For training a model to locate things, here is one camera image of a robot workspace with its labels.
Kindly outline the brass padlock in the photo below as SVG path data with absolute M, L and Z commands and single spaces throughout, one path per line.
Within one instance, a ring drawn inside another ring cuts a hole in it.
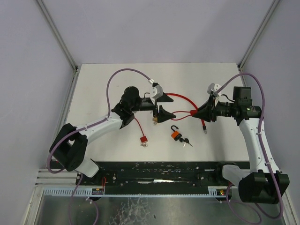
M 153 117 L 153 124 L 154 125 L 157 125 L 158 124 L 158 117 Z

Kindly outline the red padlock with thin cable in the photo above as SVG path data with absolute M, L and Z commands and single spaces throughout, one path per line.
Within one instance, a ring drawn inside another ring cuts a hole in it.
M 190 111 L 179 110 L 179 111 L 172 112 L 173 115 L 177 115 L 178 113 L 184 113 L 185 115 L 183 117 L 172 119 L 173 121 L 180 121 L 185 118 L 192 117 L 193 115 L 195 115 L 197 113 L 197 110 L 196 109 L 193 109 Z

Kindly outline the thick red cable lock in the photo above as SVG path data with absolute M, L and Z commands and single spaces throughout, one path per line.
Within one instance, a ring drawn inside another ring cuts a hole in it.
M 173 97 L 178 97 L 178 98 L 182 98 L 186 101 L 188 101 L 193 107 L 194 110 L 192 110 L 191 116 L 195 114 L 196 110 L 198 109 L 197 105 L 188 97 L 180 95 L 180 94 L 176 94 L 176 93 L 167 93 L 168 96 L 173 96 Z M 207 134 L 207 128 L 206 128 L 206 124 L 205 121 L 201 119 L 201 123 L 202 123 L 202 129 L 204 131 L 205 134 Z

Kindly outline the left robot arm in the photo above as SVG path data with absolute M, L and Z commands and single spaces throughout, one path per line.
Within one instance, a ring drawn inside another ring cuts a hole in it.
M 55 158 L 68 172 L 77 171 L 92 178 L 99 167 L 85 156 L 89 144 L 112 131 L 126 127 L 138 111 L 151 111 L 157 123 L 174 119 L 174 114 L 158 105 L 171 102 L 173 99 L 159 85 L 153 87 L 150 97 L 140 97 L 136 87 L 127 87 L 119 103 L 107 115 L 82 126 L 76 127 L 70 123 L 63 125 L 49 149 L 49 157 Z

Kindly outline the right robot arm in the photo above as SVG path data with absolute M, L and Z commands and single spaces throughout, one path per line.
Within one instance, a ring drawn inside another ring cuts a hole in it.
M 208 101 L 192 114 L 194 118 L 215 122 L 218 117 L 236 120 L 244 137 L 250 171 L 245 172 L 235 164 L 222 165 L 222 177 L 238 188 L 240 199 L 245 203 L 277 204 L 290 180 L 280 172 L 270 152 L 260 121 L 262 109 L 252 104 L 250 87 L 234 87 L 233 102 L 220 102 L 220 85 L 212 83 L 207 90 Z

